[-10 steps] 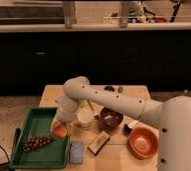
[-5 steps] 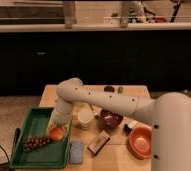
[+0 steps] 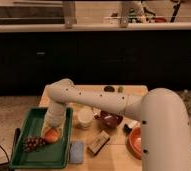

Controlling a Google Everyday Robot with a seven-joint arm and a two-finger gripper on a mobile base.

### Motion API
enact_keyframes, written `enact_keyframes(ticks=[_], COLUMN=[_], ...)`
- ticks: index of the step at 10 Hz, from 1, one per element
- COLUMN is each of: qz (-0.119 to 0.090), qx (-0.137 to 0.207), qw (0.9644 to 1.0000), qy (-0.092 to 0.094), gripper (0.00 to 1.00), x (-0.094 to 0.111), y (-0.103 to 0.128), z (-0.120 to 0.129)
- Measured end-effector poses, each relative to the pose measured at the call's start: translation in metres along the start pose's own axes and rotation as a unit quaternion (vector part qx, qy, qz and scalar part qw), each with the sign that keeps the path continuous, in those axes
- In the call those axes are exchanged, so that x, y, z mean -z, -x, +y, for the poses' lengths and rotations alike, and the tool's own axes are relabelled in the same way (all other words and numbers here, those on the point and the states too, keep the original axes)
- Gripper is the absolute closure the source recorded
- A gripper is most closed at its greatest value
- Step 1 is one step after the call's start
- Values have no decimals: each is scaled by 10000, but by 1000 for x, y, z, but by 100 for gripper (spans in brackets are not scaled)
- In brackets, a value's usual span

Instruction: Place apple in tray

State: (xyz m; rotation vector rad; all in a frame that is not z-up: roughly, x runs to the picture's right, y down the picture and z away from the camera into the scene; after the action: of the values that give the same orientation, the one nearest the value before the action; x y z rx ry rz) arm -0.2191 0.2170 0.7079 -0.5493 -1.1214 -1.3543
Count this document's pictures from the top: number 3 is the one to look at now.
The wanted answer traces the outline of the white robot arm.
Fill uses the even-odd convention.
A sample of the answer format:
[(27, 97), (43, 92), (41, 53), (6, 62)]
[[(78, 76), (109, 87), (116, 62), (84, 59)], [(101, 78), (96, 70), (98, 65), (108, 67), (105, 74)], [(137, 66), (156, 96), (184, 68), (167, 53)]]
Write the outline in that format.
[(69, 103), (94, 107), (141, 124), (142, 171), (191, 171), (191, 131), (186, 106), (175, 92), (155, 88), (143, 96), (82, 90), (72, 80), (47, 86), (50, 102), (42, 132), (60, 129)]

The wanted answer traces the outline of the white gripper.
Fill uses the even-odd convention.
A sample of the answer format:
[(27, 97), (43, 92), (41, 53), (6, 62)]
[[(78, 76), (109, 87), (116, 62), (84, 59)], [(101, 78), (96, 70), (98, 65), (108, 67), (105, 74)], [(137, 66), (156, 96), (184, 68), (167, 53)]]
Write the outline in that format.
[(43, 131), (47, 131), (50, 128), (55, 128), (57, 130), (60, 130), (64, 126), (64, 118), (45, 118), (44, 124), (42, 127)]

